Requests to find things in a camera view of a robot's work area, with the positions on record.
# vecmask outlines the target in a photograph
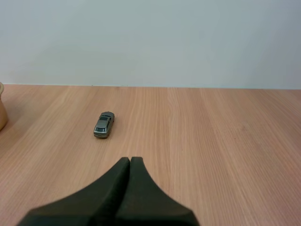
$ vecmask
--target beige container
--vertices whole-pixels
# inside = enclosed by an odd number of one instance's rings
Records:
[[[1,94],[3,93],[3,90],[4,85],[0,82],[0,130],[3,129],[8,121],[8,115],[1,100]]]

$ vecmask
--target white wall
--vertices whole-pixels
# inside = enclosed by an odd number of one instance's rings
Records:
[[[0,81],[301,89],[301,1],[0,0]]]

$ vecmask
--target wooden table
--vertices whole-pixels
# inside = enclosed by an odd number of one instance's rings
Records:
[[[301,91],[6,85],[0,222],[63,198],[120,157],[203,226],[301,225]],[[101,112],[116,115],[97,139]]]

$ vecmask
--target toy car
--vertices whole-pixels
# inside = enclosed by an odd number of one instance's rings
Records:
[[[112,112],[101,113],[94,128],[94,136],[98,138],[107,138],[111,132],[115,115]]]

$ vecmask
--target silver toy car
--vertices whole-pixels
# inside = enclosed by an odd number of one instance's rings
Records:
[[[94,128],[94,136],[98,138],[107,138],[111,133],[115,115],[112,112],[103,112]]]

